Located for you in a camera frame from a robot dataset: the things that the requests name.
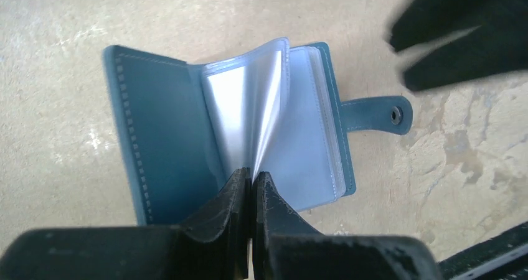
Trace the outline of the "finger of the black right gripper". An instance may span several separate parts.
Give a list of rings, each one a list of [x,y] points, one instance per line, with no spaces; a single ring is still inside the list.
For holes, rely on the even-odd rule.
[[[390,27],[396,52],[473,27],[506,29],[527,22],[527,0],[410,0]]]
[[[527,25],[481,26],[446,44],[402,72],[412,92],[527,70]]]

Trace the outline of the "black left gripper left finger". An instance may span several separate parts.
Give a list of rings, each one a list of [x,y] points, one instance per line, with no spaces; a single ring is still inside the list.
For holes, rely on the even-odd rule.
[[[2,279],[246,279],[251,181],[236,170],[175,225],[44,228],[1,257]]]

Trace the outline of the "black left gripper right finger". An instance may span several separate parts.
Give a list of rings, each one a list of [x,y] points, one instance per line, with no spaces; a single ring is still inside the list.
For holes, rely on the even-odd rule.
[[[442,279],[409,236],[325,235],[280,196],[268,172],[253,183],[255,279]]]

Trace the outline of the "blue leather card holder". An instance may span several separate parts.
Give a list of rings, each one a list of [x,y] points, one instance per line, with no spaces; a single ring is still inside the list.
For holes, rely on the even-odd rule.
[[[269,172],[297,212],[356,191],[347,135],[404,135],[403,96],[342,101],[329,46],[285,37],[192,64],[121,45],[103,66],[140,225],[182,222],[239,168]]]

